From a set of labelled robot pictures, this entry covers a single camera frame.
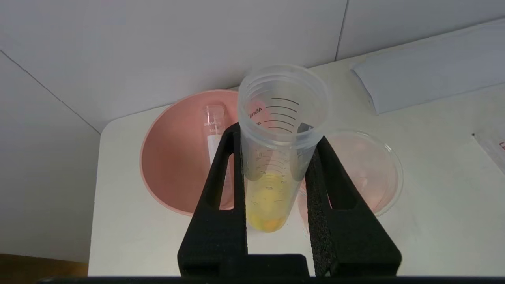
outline wooden floor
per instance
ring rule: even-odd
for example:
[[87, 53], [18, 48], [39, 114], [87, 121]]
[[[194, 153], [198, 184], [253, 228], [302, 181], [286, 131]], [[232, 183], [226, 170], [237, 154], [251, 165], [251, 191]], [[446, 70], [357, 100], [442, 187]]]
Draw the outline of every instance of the wooden floor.
[[51, 276], [83, 277], [87, 263], [0, 254], [0, 283], [29, 284]]

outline measuring cup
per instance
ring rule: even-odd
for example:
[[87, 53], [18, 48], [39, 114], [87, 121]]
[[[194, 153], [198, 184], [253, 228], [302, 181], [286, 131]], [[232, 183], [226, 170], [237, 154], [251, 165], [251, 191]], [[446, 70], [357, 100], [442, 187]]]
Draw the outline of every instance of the measuring cup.
[[238, 92], [246, 219], [257, 230], [277, 231], [323, 137], [330, 92], [315, 73], [293, 65], [254, 72]]

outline pink bowl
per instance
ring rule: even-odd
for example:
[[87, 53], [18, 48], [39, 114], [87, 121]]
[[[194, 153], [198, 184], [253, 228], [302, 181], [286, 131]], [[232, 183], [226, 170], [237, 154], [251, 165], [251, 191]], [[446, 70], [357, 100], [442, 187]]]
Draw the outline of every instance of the pink bowl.
[[[236, 91], [204, 91], [171, 105], [153, 122], [140, 150], [140, 174], [147, 190], [163, 206], [193, 214], [210, 169], [202, 109], [224, 105], [231, 125], [238, 121], [237, 98]], [[221, 208], [232, 207], [233, 192], [223, 191]]]

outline white table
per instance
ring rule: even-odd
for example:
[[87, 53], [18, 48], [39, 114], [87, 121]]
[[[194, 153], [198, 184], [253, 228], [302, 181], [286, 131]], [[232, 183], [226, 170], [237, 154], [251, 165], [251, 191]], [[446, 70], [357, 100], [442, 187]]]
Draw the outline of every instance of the white table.
[[[398, 274], [505, 275], [505, 175], [471, 135], [505, 116], [505, 85], [377, 116], [349, 72], [366, 56], [312, 70], [334, 92], [332, 130], [370, 133], [403, 165], [403, 192], [379, 218], [402, 253]], [[89, 275], [179, 275], [176, 256], [190, 217], [154, 200], [139, 173], [140, 146], [165, 108], [117, 119], [102, 133]], [[296, 204], [282, 229], [248, 230], [247, 240], [249, 253], [304, 254], [314, 274]]]

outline yellow liquid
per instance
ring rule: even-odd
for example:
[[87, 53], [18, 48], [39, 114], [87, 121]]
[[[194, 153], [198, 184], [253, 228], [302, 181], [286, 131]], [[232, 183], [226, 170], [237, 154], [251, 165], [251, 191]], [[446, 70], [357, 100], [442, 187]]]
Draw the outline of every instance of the yellow liquid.
[[274, 232], [280, 229], [291, 209], [291, 183], [281, 175], [267, 172], [259, 180], [247, 181], [245, 215], [255, 229]]

